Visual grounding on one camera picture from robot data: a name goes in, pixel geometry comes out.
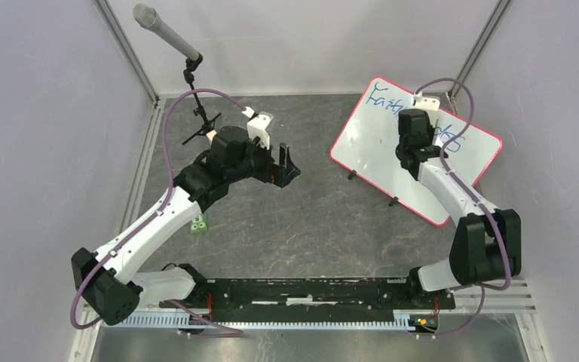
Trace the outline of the pink framed whiteboard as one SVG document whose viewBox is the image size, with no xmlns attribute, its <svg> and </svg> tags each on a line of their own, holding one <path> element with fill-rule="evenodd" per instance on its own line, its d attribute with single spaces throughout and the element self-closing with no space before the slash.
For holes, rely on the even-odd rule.
<svg viewBox="0 0 579 362">
<path fill-rule="evenodd" d="M 414 181 L 396 157 L 399 141 L 397 113 L 412 108 L 413 92 L 382 77 L 375 77 L 352 111 L 330 157 L 390 198 L 433 225 L 444 225 L 450 215 L 433 193 Z M 475 185 L 503 147 L 502 139 L 472 124 L 443 106 L 437 112 L 434 142 L 446 144 L 449 163 L 463 181 Z"/>
</svg>

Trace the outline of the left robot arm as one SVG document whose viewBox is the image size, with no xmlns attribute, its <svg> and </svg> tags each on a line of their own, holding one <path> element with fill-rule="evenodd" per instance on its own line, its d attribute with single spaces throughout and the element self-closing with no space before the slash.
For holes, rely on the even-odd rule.
<svg viewBox="0 0 579 362">
<path fill-rule="evenodd" d="M 95 251 L 81 248 L 73 254 L 76 298 L 108 325 L 121 323 L 141 305 L 171 299 L 198 307 L 207 288 L 189 271 L 175 267 L 141 273 L 140 267 L 175 232 L 225 197 L 230 185 L 253 178 L 283 188 L 300 173 L 287 144 L 281 143 L 274 157 L 262 133 L 250 136 L 240 127 L 222 128 L 131 226 Z"/>
</svg>

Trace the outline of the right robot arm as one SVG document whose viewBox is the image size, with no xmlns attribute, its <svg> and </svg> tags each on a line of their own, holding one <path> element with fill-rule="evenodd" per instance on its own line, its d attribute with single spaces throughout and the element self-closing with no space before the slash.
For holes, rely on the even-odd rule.
<svg viewBox="0 0 579 362">
<path fill-rule="evenodd" d="M 444 148 L 433 144 L 434 128 L 426 111 L 402 111 L 398 133 L 395 155 L 400 166 L 436 197 L 456 226 L 447 258 L 410 271 L 407 302 L 423 308 L 436 291 L 472 285 L 507 289 L 521 270 L 519 214 L 500 209 L 462 180 Z"/>
</svg>

